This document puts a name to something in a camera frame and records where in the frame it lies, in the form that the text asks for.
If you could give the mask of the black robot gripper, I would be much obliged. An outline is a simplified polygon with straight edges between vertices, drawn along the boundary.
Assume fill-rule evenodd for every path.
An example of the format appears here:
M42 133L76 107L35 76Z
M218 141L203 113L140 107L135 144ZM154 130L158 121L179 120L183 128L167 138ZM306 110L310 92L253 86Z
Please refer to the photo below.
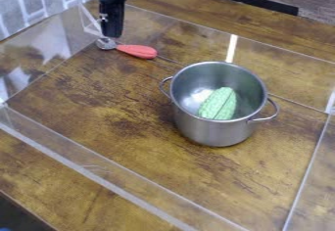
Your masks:
M100 30L107 37L118 38L123 32L124 2L119 0L100 0Z

